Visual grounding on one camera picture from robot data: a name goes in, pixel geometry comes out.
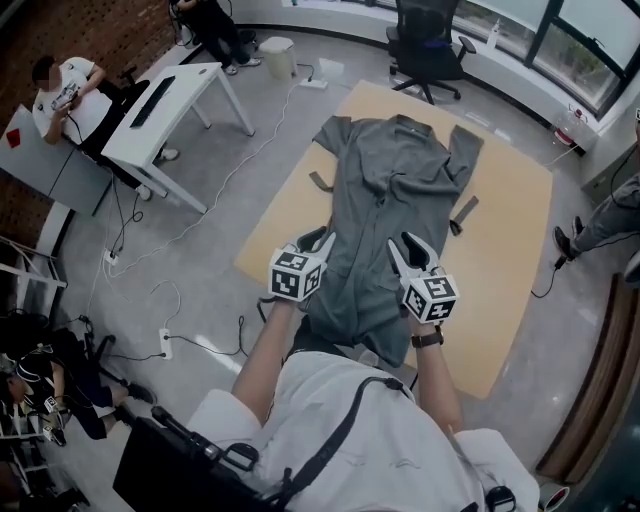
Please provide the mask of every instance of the jeans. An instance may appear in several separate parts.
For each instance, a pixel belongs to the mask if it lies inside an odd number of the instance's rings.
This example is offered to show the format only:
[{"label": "jeans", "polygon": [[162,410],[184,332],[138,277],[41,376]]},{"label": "jeans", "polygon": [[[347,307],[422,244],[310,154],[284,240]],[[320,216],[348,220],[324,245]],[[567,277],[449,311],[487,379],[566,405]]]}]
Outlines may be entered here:
[{"label": "jeans", "polygon": [[571,241],[571,251],[576,256],[614,235],[640,231],[640,176],[631,177],[613,196],[618,204],[635,210],[620,208],[607,197],[593,212],[582,233]]}]

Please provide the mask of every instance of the wristwatch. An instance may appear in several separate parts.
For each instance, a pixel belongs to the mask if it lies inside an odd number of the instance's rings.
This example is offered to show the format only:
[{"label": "wristwatch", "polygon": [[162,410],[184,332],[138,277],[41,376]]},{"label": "wristwatch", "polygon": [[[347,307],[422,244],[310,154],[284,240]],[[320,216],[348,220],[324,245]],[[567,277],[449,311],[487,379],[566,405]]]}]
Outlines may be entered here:
[{"label": "wristwatch", "polygon": [[432,332],[426,336],[411,336],[411,345],[413,348],[424,348],[435,344],[442,345],[443,343],[444,338],[442,337],[442,331],[439,325],[436,325],[436,332]]}]

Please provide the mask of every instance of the black office chair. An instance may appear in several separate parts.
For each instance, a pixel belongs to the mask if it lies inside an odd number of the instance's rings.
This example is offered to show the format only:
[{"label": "black office chair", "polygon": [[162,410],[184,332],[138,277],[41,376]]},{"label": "black office chair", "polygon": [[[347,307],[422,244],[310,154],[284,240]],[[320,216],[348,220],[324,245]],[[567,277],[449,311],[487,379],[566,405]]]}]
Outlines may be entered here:
[{"label": "black office chair", "polygon": [[397,63],[391,65],[390,72],[395,75],[400,71],[411,79],[394,91],[419,85],[433,105],[429,85],[435,85],[453,92],[456,100],[461,98],[458,89],[441,82],[464,79],[461,61],[467,53],[476,53],[471,41],[462,36],[462,50],[457,56],[451,47],[451,24],[458,1],[396,0],[398,26],[387,28],[389,54]]}]

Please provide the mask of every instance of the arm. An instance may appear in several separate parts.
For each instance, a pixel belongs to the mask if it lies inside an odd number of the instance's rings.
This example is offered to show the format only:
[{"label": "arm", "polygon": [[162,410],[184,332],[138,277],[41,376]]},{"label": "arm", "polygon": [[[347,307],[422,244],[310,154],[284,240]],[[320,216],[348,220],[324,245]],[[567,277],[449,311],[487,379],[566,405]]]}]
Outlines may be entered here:
[{"label": "arm", "polygon": [[188,11],[190,9],[193,9],[197,4],[198,4],[198,0],[180,0],[176,4],[176,7],[180,11]]},{"label": "arm", "polygon": [[58,405],[65,407],[64,405],[64,368],[58,363],[51,363],[51,371],[53,373],[53,392],[54,398]]},{"label": "arm", "polygon": [[[409,315],[411,332],[426,336],[435,332],[433,324],[420,324]],[[418,361],[419,405],[445,434],[462,430],[462,409],[453,387],[440,345],[416,349]]]},{"label": "arm", "polygon": [[49,131],[44,136],[44,141],[47,144],[57,144],[62,137],[62,123],[71,109],[71,104],[67,104],[64,107],[56,110],[51,118],[51,124],[49,125]]},{"label": "arm", "polygon": [[231,393],[264,425],[269,415],[282,367],[285,339],[295,303],[276,301]]},{"label": "arm", "polygon": [[82,98],[87,93],[93,91],[96,87],[98,87],[100,82],[105,79],[106,76],[106,71],[97,64],[94,64],[91,68],[89,76],[87,77],[87,83],[78,91],[78,97]]}]

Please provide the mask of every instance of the black cable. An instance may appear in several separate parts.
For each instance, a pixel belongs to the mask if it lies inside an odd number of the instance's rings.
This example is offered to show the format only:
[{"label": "black cable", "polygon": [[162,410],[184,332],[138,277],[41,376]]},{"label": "black cable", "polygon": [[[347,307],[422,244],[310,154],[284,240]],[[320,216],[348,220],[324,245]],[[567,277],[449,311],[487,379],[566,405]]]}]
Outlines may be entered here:
[{"label": "black cable", "polygon": [[620,172],[620,169],[622,169],[625,164],[629,161],[629,159],[631,158],[631,156],[638,150],[638,144],[634,144],[633,148],[631,149],[631,152],[627,155],[627,157],[624,159],[624,161],[618,166],[618,168],[616,169],[616,172],[613,173],[613,175],[611,176],[611,180],[609,181],[609,195],[611,196],[611,201],[613,201],[613,204],[615,204],[618,208],[622,208],[623,210],[634,210],[634,211],[639,211],[640,207],[634,207],[634,206],[626,206],[624,204],[620,204],[618,201],[616,201],[616,198],[613,195],[613,181],[616,179],[616,176],[618,175],[618,173]]},{"label": "black cable", "polygon": [[298,66],[304,66],[307,68],[311,68],[311,76],[309,77],[309,80],[307,80],[307,82],[311,82],[311,80],[313,80],[313,75],[316,72],[316,68],[314,68],[311,64],[301,64],[300,62],[298,62]]},{"label": "black cable", "polygon": [[[140,210],[136,211],[136,205],[138,204],[138,199],[140,198],[140,194],[136,195],[136,198],[133,201],[133,208],[131,211],[131,216],[127,219],[127,221],[125,222],[124,220],[124,216],[122,215],[122,208],[120,207],[120,198],[118,197],[118,186],[117,186],[117,181],[118,180],[113,180],[113,191],[116,195],[116,203],[118,204],[118,211],[120,212],[120,222],[122,223],[122,228],[120,228],[120,232],[118,233],[118,237],[115,239],[115,241],[113,242],[113,246],[111,247],[111,254],[120,254],[120,252],[124,249],[124,231],[125,228],[127,227],[127,225],[130,222],[133,222],[134,224],[137,224],[138,222],[142,221],[142,219],[144,218],[144,213],[141,212]],[[120,244],[120,247],[118,247],[118,249],[116,250],[116,245],[118,244],[118,240],[120,240],[120,237],[122,236],[122,243]]]},{"label": "black cable", "polygon": [[128,357],[128,356],[119,356],[119,355],[114,355],[114,354],[109,354],[108,358],[116,358],[116,359],[126,359],[128,361],[148,361],[149,359],[151,359],[152,357],[165,357],[167,354],[165,354],[164,352],[160,352],[159,354],[151,354],[150,356],[147,357]]},{"label": "black cable", "polygon": [[549,285],[549,289],[546,292],[544,292],[542,295],[538,295],[533,290],[531,290],[531,295],[533,295],[536,299],[544,299],[547,295],[549,295],[551,288],[553,288],[553,279],[556,277],[557,271],[558,271],[557,268],[553,269],[553,274],[551,274],[551,284]]},{"label": "black cable", "polygon": [[185,336],[169,336],[168,339],[179,339],[179,340],[184,340],[187,343],[191,343],[192,345],[195,345],[197,347],[200,347],[204,350],[208,350],[209,352],[213,353],[213,354],[218,354],[221,356],[236,356],[240,353],[243,353],[245,356],[249,357],[249,354],[247,354],[244,351],[244,348],[242,347],[242,327],[244,326],[244,316],[240,315],[238,317],[238,350],[236,350],[235,352],[218,352],[217,350],[213,350],[212,348],[209,347],[205,347],[204,345],[200,345],[200,343],[196,343],[193,340],[190,340],[189,338],[186,338]]}]

